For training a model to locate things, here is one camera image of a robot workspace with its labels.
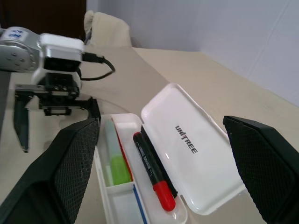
green marker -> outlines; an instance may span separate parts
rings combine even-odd
[[[105,136],[110,159],[113,184],[118,185],[131,181],[126,162],[121,153],[120,143],[117,138],[116,129],[112,120],[105,122]]]

white wall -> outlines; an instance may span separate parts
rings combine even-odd
[[[205,0],[200,50],[299,106],[299,1]]]
[[[99,12],[101,10],[101,0],[86,0],[86,11],[92,10]]]
[[[200,50],[299,106],[298,0],[101,1],[135,46]]]

unitree logo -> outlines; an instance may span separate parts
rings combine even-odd
[[[181,140],[183,140],[186,143],[186,145],[189,147],[189,149],[191,149],[191,152],[193,152],[193,154],[198,153],[197,149],[194,147],[194,145],[191,143],[191,141],[187,137],[186,132],[183,132],[182,129],[180,128],[180,126],[176,126],[176,130],[178,131],[179,135],[181,136]]]

table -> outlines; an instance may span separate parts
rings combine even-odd
[[[102,113],[132,112],[141,109],[168,82],[180,84],[222,127],[224,115],[255,119],[277,130],[299,149],[299,108],[222,67],[199,52],[168,50],[100,48],[87,46],[86,51],[104,55],[116,67],[117,73],[94,82],[84,82],[82,93],[99,99]],[[105,73],[100,64],[83,63],[84,77]],[[43,116],[30,105],[31,149],[24,154],[12,128],[13,83],[28,83],[30,75],[13,74],[8,92],[7,109],[0,139],[0,202],[18,181],[28,165],[49,145],[60,128],[83,119],[78,112],[70,120]],[[45,133],[46,126],[53,133]],[[201,224],[264,224],[251,198],[241,194],[209,216],[196,215],[188,209],[189,223]],[[77,224],[105,223],[100,189],[95,168],[86,188]]]

black cable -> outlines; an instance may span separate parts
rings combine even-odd
[[[105,57],[99,57],[97,56],[96,54],[93,54],[93,53],[87,53],[85,52],[83,55],[82,55],[82,60],[84,62],[96,62],[96,63],[101,63],[101,64],[106,64],[109,66],[109,68],[111,69],[110,72],[106,73],[105,75],[102,75],[102,76],[99,76],[99,77],[94,77],[94,78],[82,78],[81,77],[81,80],[82,81],[95,81],[95,80],[100,80],[100,79],[103,79],[103,78],[106,78],[107,76],[110,76],[112,73],[115,72],[115,67],[111,64],[110,61],[108,61]]]

